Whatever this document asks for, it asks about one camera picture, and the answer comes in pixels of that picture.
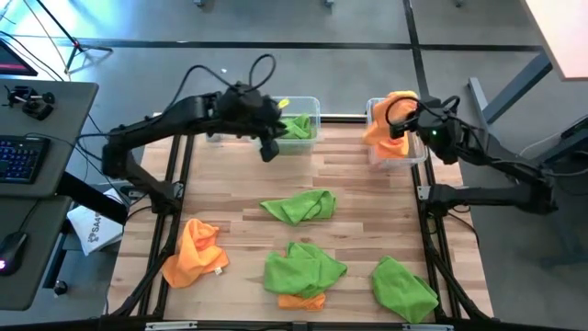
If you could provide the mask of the black tripod stand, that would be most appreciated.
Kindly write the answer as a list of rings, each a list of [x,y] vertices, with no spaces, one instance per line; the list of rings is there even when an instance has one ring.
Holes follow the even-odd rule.
[[[53,15],[53,13],[47,8],[41,0],[35,0],[35,2],[40,6],[40,8],[48,15],[48,17],[53,21],[53,23],[58,27],[61,33],[65,36],[65,38],[71,43],[72,50],[70,52],[68,60],[65,60],[61,55],[60,59],[62,60],[62,64],[64,65],[64,73],[71,77],[71,67],[74,62],[74,58],[79,54],[84,54],[87,51],[103,51],[108,54],[113,53],[114,50],[109,47],[104,46],[97,46],[97,45],[90,45],[90,44],[83,44],[79,41],[79,39],[72,36],[67,29],[61,24],[61,22]]]

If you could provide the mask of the dark desk frame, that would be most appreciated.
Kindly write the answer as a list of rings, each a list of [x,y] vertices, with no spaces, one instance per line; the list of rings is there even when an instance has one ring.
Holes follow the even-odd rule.
[[[588,150],[588,115],[576,120],[565,131],[553,133],[540,141],[529,144],[518,154],[523,156],[539,145],[553,142],[555,139],[558,139],[556,144],[535,157],[537,162],[544,166],[553,166],[565,157],[584,154],[584,148]],[[571,221],[564,221],[561,216],[558,216],[552,219],[552,226],[560,240],[562,253],[559,256],[543,257],[540,264],[544,268],[555,268],[588,263],[588,247],[581,243],[580,237],[572,230]]]

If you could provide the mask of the black table edge rail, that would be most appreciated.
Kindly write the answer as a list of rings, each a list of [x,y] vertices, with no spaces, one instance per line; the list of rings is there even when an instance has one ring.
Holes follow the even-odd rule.
[[[91,331],[144,331],[151,322],[162,322],[143,317],[102,317]],[[198,328],[183,331],[402,331],[402,324],[408,322],[309,322],[309,321],[220,321],[220,320],[176,320],[197,321]],[[499,320],[490,321],[445,320],[422,324],[452,325],[455,331],[493,331]]]

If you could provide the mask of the black computer mouse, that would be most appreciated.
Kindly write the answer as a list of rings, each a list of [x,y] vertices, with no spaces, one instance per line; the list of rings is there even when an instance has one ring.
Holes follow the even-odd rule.
[[[12,275],[20,268],[27,242],[28,234],[20,231],[8,234],[0,242],[0,276]]]

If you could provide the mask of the grey table leg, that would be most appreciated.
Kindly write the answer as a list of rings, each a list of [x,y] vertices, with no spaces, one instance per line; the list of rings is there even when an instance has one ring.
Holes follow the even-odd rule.
[[[477,77],[468,79],[467,87],[473,97],[481,126],[488,133],[494,135],[496,142],[501,143],[500,136],[493,128],[497,121],[509,108],[533,88],[543,77],[552,70],[552,64],[547,54],[542,51],[530,61],[492,100],[484,94],[480,80]]]

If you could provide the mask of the black desk clamp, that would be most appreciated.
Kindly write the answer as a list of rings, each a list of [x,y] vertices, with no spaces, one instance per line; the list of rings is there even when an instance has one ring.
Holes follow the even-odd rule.
[[[43,101],[46,104],[54,104],[55,96],[51,92],[39,94],[30,86],[14,86],[9,88],[5,86],[7,92],[7,105],[13,107],[17,103],[26,103],[29,101]]]

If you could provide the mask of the clear plastic bin with label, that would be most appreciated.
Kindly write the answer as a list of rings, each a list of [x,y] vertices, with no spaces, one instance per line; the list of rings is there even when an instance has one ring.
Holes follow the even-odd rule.
[[[375,97],[371,98],[367,102],[367,115],[371,118],[373,117],[373,108],[374,106],[382,101],[384,98],[382,97]],[[401,166],[414,166],[422,163],[426,157],[428,156],[428,152],[426,147],[421,143],[419,138],[416,136],[414,132],[407,131],[404,133],[408,136],[408,141],[410,145],[409,153],[404,158],[395,158],[395,159],[386,159],[386,158],[378,158],[375,154],[375,149],[373,145],[366,144],[367,146],[367,155],[368,161],[372,168],[376,169],[377,171],[387,171],[393,168],[400,168]]]

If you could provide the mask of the black backlit keyboard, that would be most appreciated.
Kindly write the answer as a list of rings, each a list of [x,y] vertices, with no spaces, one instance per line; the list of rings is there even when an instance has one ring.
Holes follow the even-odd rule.
[[[33,184],[49,147],[43,137],[0,135],[0,183]]]

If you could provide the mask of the aluminium table rail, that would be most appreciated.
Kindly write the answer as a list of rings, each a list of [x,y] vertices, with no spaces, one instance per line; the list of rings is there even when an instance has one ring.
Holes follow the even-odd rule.
[[[368,124],[375,122],[369,115],[365,114],[319,114],[310,115],[313,122],[330,123],[330,124]]]

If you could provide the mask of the light wooden table top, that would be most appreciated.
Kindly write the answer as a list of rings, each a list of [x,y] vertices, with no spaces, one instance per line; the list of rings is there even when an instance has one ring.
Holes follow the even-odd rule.
[[[588,81],[588,0],[520,0],[562,81]]]

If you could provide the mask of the black diagonal bar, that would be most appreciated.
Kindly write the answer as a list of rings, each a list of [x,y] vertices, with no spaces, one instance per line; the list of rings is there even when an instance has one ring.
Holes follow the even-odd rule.
[[[63,173],[56,194],[70,197],[79,205],[96,211],[115,223],[125,225],[127,222],[128,209],[122,202],[111,199],[67,172]]]

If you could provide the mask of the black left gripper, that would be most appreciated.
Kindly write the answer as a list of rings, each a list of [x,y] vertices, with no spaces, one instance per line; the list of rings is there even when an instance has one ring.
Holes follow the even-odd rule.
[[[239,82],[228,88],[217,100],[213,111],[213,132],[257,139],[264,162],[272,161],[279,154],[276,139],[288,131],[280,120],[281,109],[269,95]]]

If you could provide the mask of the white printed bag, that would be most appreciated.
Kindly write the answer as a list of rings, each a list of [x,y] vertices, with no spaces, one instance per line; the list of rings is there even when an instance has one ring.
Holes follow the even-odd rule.
[[[73,226],[86,256],[118,242],[123,235],[121,224],[83,206],[69,211],[67,219]]]

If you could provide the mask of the grey desk top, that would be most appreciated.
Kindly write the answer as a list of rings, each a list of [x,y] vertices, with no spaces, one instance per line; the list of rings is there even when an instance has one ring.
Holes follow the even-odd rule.
[[[45,120],[35,120],[24,114],[18,104],[10,108],[7,90],[15,86],[28,86],[39,94],[53,93],[52,113]],[[50,139],[35,182],[0,183],[0,197],[47,198],[55,194],[97,91],[96,83],[0,79],[0,135]]]
[[[0,276],[0,311],[24,311],[32,304],[72,200],[0,199],[0,242],[21,229],[28,235],[18,270]]]

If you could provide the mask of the dark computer monitor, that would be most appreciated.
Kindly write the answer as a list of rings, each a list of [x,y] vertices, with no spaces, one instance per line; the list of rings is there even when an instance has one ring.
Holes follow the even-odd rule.
[[[0,39],[0,74],[37,76],[38,72]]]

